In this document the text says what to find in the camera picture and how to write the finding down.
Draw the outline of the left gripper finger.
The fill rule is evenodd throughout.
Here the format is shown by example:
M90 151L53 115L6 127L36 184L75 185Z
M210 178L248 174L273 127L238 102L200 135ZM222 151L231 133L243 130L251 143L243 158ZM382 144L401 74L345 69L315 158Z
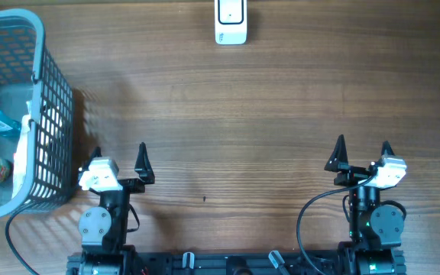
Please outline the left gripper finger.
M150 164L147 154L147 147L144 142L140 143L137 159L134 165L134 171L143 184L155 184L155 175Z
M89 169L89 165L94 158L101 157L101 147L95 147L90 156L83 162L82 166L79 168L79 171L86 171Z

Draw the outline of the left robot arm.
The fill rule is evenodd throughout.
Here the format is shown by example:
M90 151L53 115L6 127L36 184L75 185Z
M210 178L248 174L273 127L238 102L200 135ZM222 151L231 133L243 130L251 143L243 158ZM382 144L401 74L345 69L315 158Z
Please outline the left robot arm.
M100 147L79 168L79 186L98 195L99 204L84 211L79 219L82 253L68 260L68 274L149 273L135 246L126 244L127 234L139 229L128 227L128 216L138 216L130 197L144 193L146 185L155 183L145 143L140 143L134 171L137 177L120 180L117 163L102 156Z

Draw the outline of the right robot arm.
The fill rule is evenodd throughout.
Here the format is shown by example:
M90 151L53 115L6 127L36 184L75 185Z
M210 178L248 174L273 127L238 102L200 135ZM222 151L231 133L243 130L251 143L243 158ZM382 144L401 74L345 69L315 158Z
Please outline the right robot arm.
M378 161L367 168L352 166L345 138L342 134L338 137L325 170L337 174L336 186L348 188L344 211L351 240L339 243L331 274L406 273L405 258L398 249L406 209L396 201L380 199L382 191L396 187L403 179L406 169L405 160L395 155L387 141Z

